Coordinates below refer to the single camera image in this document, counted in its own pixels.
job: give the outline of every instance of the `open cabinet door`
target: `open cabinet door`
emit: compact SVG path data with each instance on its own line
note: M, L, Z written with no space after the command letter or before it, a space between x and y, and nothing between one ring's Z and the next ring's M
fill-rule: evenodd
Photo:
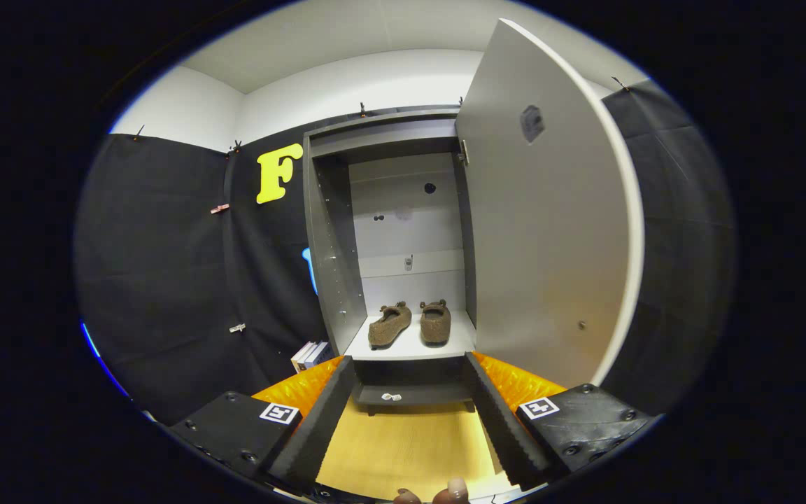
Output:
M601 383L642 272L639 185L613 119L550 47L499 20L456 120L474 228L476 350Z

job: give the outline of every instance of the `wooden floor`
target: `wooden floor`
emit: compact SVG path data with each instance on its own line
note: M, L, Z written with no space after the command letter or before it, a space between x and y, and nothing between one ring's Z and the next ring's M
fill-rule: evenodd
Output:
M316 481L388 501L408 488L430 502L456 476L471 498L518 488L509 484L476 412L464 404L405 406L370 417L349 399Z

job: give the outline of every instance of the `door hinge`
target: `door hinge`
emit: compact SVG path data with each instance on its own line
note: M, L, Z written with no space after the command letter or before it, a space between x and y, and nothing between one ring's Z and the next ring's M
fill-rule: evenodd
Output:
M460 138L460 150L461 153L458 154L458 160L464 164L464 166L468 166L468 147L465 144L465 138Z

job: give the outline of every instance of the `brown slipper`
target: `brown slipper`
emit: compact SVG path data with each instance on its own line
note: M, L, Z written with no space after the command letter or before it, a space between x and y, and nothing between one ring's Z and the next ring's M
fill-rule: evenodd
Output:
M412 312L407 309L406 301L400 301L397 306L382 306L381 313L384 316L369 323L369 345L372 350L390 347L400 332L412 322Z
M425 305L425 301L419 305L422 307L422 338L426 344L432 347L442 347L450 340L450 310L447 309L447 301L439 300L435 303Z

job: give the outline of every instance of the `stack of books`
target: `stack of books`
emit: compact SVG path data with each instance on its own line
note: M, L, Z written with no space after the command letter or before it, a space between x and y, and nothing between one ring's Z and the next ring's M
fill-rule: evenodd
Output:
M327 342L307 342L291 358L291 364L294 365L295 373L300 373L325 363L329 358L332 358L332 347Z

